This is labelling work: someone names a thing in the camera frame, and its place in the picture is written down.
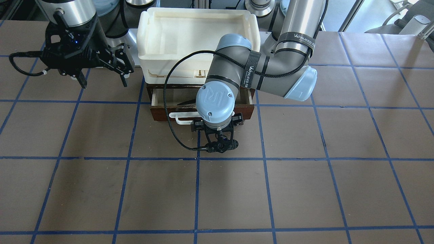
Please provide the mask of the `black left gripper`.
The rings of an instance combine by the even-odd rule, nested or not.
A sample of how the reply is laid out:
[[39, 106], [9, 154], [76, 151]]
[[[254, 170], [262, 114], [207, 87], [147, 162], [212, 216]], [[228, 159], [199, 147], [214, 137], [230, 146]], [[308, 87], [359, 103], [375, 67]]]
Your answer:
[[235, 141], [234, 140], [234, 127], [243, 125], [243, 115], [233, 115], [228, 125], [219, 128], [212, 128], [204, 123], [203, 120], [194, 119], [191, 123], [191, 131], [204, 131], [208, 142], [211, 142], [209, 135], [215, 135], [216, 139], [222, 138], [223, 141]]

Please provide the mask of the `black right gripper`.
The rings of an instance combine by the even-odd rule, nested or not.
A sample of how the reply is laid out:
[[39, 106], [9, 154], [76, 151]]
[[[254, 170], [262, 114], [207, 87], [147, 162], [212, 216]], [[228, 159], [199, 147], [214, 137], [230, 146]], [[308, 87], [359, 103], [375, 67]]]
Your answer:
[[127, 79], [134, 72], [134, 61], [125, 43], [111, 47], [107, 44], [99, 19], [91, 19], [81, 26], [62, 29], [49, 22], [45, 30], [45, 48], [40, 57], [48, 68], [58, 69], [87, 88], [83, 68], [105, 67], [120, 75], [127, 87]]

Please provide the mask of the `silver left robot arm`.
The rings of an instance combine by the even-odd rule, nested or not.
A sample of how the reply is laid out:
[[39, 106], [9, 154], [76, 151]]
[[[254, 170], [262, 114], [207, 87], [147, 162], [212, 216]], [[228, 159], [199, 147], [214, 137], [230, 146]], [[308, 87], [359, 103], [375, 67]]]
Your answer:
[[241, 114], [233, 115], [241, 88], [307, 100], [317, 81], [309, 60], [327, 6], [327, 0], [290, 0], [271, 54], [253, 51], [251, 42], [239, 34], [224, 35], [198, 90], [195, 102], [200, 119], [191, 123], [192, 131], [214, 134], [219, 142], [232, 141], [225, 133], [243, 122]]

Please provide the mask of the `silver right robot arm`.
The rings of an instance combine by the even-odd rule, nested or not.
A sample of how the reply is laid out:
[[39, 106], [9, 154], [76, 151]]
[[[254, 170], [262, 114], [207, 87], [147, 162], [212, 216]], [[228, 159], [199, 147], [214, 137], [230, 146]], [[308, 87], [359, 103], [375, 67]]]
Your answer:
[[37, 4], [49, 19], [40, 56], [48, 68], [86, 88], [82, 69], [105, 67], [119, 74], [127, 87], [127, 78], [134, 72], [132, 57], [126, 44], [112, 47], [107, 43], [91, 0], [38, 0]]

